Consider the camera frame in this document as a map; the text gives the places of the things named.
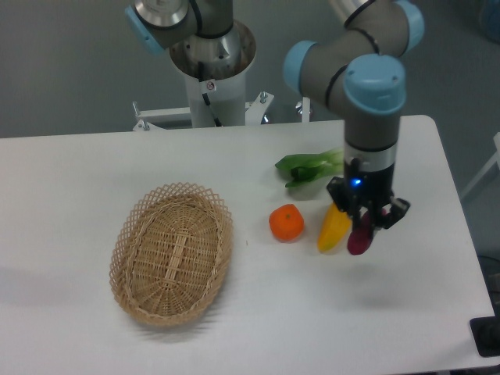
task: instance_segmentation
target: white table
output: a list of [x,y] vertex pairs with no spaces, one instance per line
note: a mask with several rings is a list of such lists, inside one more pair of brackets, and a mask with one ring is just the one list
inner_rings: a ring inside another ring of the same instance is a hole
[[[469,320],[493,314],[434,122],[402,120],[394,189],[412,208],[365,255],[321,255],[327,179],[287,192],[273,164],[343,144],[341,122],[0,140],[0,373],[290,375],[490,366]],[[136,324],[109,262],[134,203],[167,183],[226,199],[234,255],[196,323]],[[294,202],[306,231],[275,241]]]

